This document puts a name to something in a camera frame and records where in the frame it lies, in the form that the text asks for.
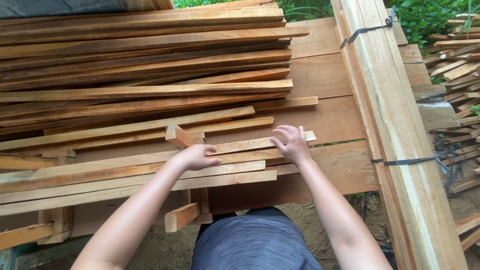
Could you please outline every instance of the plastic strapping band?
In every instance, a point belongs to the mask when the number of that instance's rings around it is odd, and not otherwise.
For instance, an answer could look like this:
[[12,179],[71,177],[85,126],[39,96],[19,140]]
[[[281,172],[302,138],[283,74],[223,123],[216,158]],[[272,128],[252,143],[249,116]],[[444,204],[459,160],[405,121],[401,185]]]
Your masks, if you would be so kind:
[[353,35],[349,38],[349,39],[344,39],[342,44],[340,44],[340,49],[343,49],[343,47],[345,46],[345,44],[348,42],[349,44],[351,44],[353,41],[355,41],[355,39],[357,38],[357,36],[359,34],[362,34],[362,33],[367,33],[368,31],[372,31],[372,30],[375,30],[375,29],[380,29],[380,28],[384,28],[384,27],[392,27],[393,26],[393,18],[395,16],[395,6],[392,7],[392,13],[390,14],[390,17],[386,18],[385,19],[385,23],[386,25],[382,25],[382,26],[377,26],[377,27],[370,27],[370,28],[362,28],[362,29],[358,29],[357,31],[355,31],[355,33],[353,33]]
[[442,169],[443,173],[447,174],[450,173],[450,169],[442,163],[442,161],[438,157],[431,157],[431,158],[422,158],[422,159],[412,159],[412,160],[396,160],[396,161],[384,161],[383,159],[379,160],[370,160],[371,163],[378,163],[383,162],[385,166],[395,166],[395,165],[409,165],[409,164],[417,164],[420,162],[425,162],[429,160],[436,160],[440,169]]

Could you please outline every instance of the person's right hand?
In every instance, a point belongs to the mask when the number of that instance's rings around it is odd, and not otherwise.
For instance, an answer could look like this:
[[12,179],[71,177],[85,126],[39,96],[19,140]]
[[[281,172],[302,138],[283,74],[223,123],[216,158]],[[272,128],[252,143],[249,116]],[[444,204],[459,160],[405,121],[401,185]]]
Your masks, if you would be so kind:
[[277,137],[270,138],[288,161],[298,166],[300,163],[312,159],[303,126],[296,128],[291,125],[280,125],[273,131],[280,134],[285,140],[286,144],[283,144]]

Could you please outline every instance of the person's left hand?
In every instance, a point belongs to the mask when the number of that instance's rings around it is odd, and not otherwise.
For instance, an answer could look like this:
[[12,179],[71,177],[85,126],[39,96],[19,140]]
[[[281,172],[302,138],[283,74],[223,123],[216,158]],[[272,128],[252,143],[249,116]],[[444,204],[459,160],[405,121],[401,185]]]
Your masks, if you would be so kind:
[[180,164],[186,171],[198,171],[222,163],[221,159],[207,158],[207,152],[215,153],[216,149],[212,145],[196,144],[178,153],[171,161]]

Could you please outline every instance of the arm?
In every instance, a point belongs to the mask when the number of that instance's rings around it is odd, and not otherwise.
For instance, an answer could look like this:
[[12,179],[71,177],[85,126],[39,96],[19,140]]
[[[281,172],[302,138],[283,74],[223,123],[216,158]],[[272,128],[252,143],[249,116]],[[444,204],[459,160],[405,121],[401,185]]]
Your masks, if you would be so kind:
[[287,140],[284,145],[278,138],[271,139],[282,154],[298,167],[341,269],[391,270],[360,216],[312,160],[303,127],[282,125],[274,131]]
[[177,179],[187,170],[219,164],[207,159],[211,145],[193,145],[170,159],[98,229],[74,262],[72,270],[124,269],[153,224]]

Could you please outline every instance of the sandy soil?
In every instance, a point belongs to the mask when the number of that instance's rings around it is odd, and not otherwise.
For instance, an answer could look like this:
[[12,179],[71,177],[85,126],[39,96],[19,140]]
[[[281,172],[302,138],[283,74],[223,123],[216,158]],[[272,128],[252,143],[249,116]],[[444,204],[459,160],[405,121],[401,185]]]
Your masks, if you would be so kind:
[[[464,163],[464,175],[453,186],[470,179],[478,178],[472,169],[478,167],[475,160]],[[378,194],[346,196],[353,208],[362,216],[365,200],[368,199],[365,222],[379,244],[390,243],[385,215]],[[472,188],[449,198],[455,220],[466,218],[479,211],[480,187]],[[301,229],[305,241],[313,255],[325,270],[338,269],[335,255],[328,238],[318,221],[312,202],[277,206]],[[188,270],[192,260],[192,250],[199,226],[187,226],[176,233],[165,233],[163,225],[153,226],[131,259],[128,270]],[[480,247],[465,252],[469,269],[480,270]],[[53,262],[41,269],[67,270],[74,258]]]

